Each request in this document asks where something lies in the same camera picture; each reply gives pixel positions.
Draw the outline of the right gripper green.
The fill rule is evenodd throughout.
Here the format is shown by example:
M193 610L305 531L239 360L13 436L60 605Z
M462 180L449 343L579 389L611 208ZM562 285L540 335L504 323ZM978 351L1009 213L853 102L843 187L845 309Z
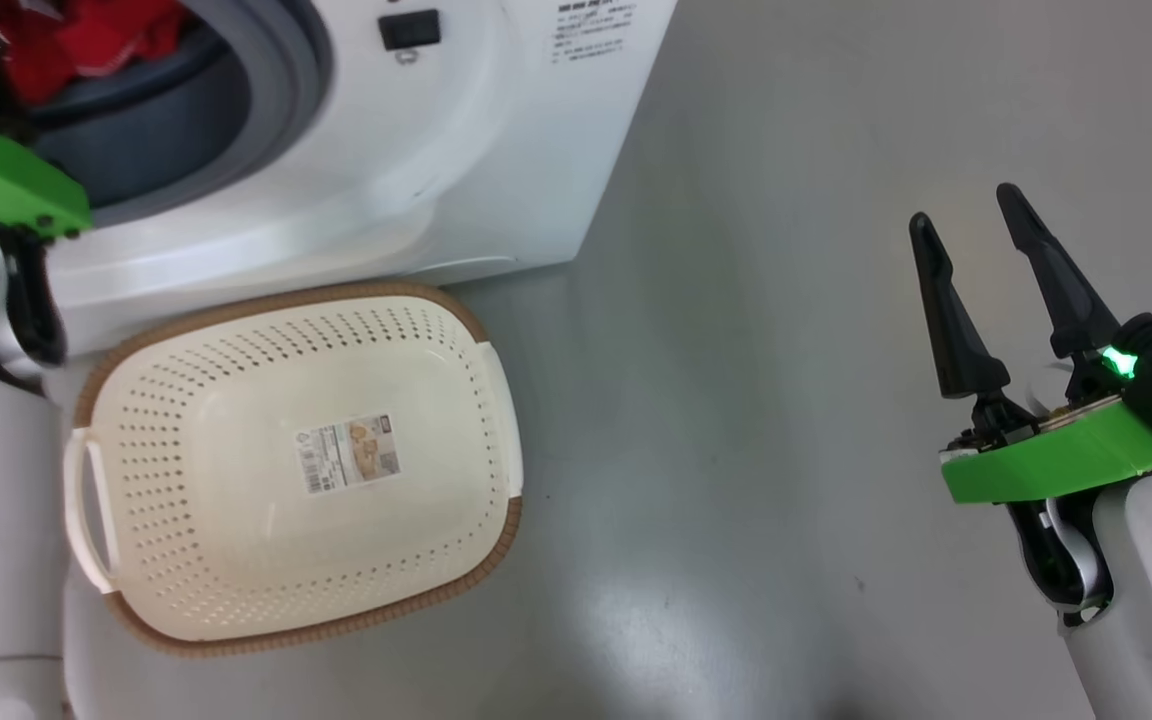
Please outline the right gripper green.
M1006 396L1009 370L975 327L940 233L923 211L914 214L908 229L940 393L975 400L970 427L940 450L948 492L956 503L1024 503L1152 473L1152 395L1114 395L1123 382L1102 361L1116 316L1018 185L998 184L996 202L1033 270L1052 351L1071 361L1066 400L1092 404L1039 415Z

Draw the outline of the red basketball jersey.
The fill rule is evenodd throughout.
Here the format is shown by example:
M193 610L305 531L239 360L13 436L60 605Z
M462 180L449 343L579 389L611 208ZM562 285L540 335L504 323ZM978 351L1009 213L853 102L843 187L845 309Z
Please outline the red basketball jersey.
M0 76L9 108L41 108L179 50L195 22L182 0L0 0Z

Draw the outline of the white front-load washing machine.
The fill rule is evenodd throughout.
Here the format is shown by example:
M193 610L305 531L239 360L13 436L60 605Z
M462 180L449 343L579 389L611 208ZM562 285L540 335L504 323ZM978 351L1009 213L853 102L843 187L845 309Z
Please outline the white front-load washing machine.
M88 194L52 243L70 356L365 278L573 260L679 0L182 0L179 50L26 109Z

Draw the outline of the cream perforated laundry basket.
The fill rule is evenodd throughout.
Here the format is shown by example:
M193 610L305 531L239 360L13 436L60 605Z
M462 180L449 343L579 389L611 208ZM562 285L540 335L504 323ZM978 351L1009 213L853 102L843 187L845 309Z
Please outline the cream perforated laundry basket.
M397 477L311 497L297 430L389 414ZM71 556L142 643L325 641L488 578L524 458L483 323L447 291L338 285L183 316L105 353L63 456Z

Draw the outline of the paper sticker with barcode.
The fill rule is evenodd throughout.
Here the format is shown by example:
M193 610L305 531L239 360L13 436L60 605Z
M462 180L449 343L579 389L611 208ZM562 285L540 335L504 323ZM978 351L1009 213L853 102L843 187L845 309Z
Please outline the paper sticker with barcode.
M403 471L389 414L353 416L293 434L306 492L325 495L397 477Z

